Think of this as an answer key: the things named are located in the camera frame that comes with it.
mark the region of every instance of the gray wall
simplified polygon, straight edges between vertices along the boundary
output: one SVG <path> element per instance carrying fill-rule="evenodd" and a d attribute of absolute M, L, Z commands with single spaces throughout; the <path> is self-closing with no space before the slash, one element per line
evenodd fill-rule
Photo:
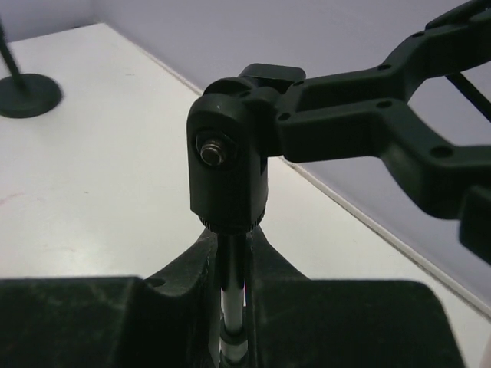
<path fill-rule="evenodd" d="M 318 76 L 378 64 L 461 0 L 97 0 L 103 21 L 198 87 L 253 62 Z"/>
<path fill-rule="evenodd" d="M 9 41 L 94 23 L 91 0 L 0 0 L 0 17 Z"/>
<path fill-rule="evenodd" d="M 98 0 L 95 6 L 102 21 L 204 88 L 254 62 L 303 67 L 309 77 L 371 67 L 463 2 Z M 491 95 L 489 67 L 468 75 Z M 444 79 L 426 82 L 411 105 L 454 143 L 491 143 L 489 123 Z M 460 245 L 457 223 L 423 214 L 378 160 L 305 167 L 491 306 L 491 268 Z"/>

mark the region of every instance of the black cable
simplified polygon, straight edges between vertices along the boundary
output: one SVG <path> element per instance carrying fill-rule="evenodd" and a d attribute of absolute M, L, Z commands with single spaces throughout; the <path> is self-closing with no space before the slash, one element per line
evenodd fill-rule
<path fill-rule="evenodd" d="M 491 123 L 491 102 L 461 73 L 447 75 L 447 79 Z"/>

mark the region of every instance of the metal rod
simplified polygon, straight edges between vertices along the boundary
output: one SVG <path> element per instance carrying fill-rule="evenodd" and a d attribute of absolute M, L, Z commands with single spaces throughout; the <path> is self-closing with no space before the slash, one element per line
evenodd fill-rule
<path fill-rule="evenodd" d="M 14 83 L 22 89 L 25 89 L 27 85 L 25 84 L 24 78 L 17 64 L 15 63 L 12 53 L 8 49 L 7 42 L 5 40 L 5 33 L 3 30 L 2 22 L 0 21 L 0 54 L 2 55 L 3 61 L 12 75 L 12 80 Z"/>
<path fill-rule="evenodd" d="M 218 235 L 223 320 L 230 336 L 243 329 L 245 246 L 246 234 Z"/>

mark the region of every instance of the white wall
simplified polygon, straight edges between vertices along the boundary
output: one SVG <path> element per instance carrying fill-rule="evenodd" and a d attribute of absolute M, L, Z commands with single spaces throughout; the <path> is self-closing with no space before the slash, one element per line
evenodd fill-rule
<path fill-rule="evenodd" d="M 93 24 L 91 0 L 0 0 L 0 18 L 9 41 Z"/>

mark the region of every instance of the black plastic base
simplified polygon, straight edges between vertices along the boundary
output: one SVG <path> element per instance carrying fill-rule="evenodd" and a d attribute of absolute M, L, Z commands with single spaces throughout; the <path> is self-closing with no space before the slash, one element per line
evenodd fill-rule
<path fill-rule="evenodd" d="M 40 74 L 23 74 L 23 89 L 12 77 L 0 80 L 0 115 L 23 119 L 37 117 L 54 109 L 62 98 L 58 84 Z"/>

